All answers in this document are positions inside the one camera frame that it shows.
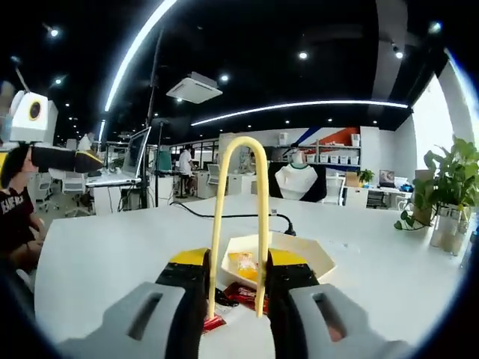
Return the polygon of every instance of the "black t-shirt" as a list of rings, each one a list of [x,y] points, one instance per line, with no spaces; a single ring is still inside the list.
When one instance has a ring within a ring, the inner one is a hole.
[[[14,251],[21,245],[34,241],[30,231],[30,214],[33,212],[28,190],[21,193],[13,188],[0,190],[0,251]]]

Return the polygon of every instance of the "laptop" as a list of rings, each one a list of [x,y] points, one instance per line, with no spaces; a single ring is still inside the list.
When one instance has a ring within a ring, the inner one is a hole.
[[[147,146],[150,131],[151,127],[148,127],[131,137],[125,153],[121,174],[103,174],[101,177],[88,178],[87,186],[100,187],[141,182],[141,162],[143,161],[144,150]]]
[[[396,188],[394,185],[394,171],[379,170],[379,187]]]

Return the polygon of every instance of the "air conditioning unit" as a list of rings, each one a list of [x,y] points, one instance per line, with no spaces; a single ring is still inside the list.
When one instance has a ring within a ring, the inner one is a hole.
[[[199,73],[191,73],[167,92],[167,96],[193,103],[202,103],[223,94],[216,81]]]

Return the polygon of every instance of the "yellow u-shaped rod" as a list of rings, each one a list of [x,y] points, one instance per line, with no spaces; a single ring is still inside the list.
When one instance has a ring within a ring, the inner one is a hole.
[[[266,153],[263,146],[251,137],[238,137],[226,148],[221,168],[219,171],[218,194],[216,195],[215,221],[213,225],[213,243],[211,244],[210,261],[210,301],[208,303],[208,316],[213,318],[215,315],[215,288],[216,288],[216,266],[218,265],[218,247],[219,233],[222,227],[223,204],[225,202],[226,178],[228,175],[228,166],[230,164],[231,154],[238,146],[248,146],[253,149],[256,157],[257,173],[257,198],[259,202],[259,246],[258,246],[258,273],[257,273],[257,291],[254,308],[256,315],[260,318],[263,315],[263,303],[266,282],[266,262],[268,260],[268,233],[269,233],[269,188],[268,188],[268,166]]]

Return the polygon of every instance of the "black ceiling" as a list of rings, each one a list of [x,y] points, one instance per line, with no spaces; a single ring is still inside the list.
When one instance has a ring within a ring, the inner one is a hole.
[[[156,68],[154,112],[183,123],[277,103],[319,99],[375,99],[413,104],[444,64],[441,36],[427,34],[430,16],[402,0],[178,0],[136,54],[108,114],[106,97],[133,38],[160,1],[43,1],[25,13],[2,54],[2,79],[20,87],[8,58],[18,56],[32,90],[55,101],[57,135],[72,138],[107,119],[106,136],[140,130],[147,116],[156,40],[164,31]],[[58,26],[55,39],[42,26]],[[391,41],[405,56],[394,56]],[[300,60],[301,51],[308,53]],[[166,92],[195,71],[218,80],[223,95],[195,105]],[[54,79],[65,76],[60,86]],[[170,142],[248,131],[309,126],[396,129],[409,110],[371,111],[364,105],[311,106],[261,112],[190,127]]]

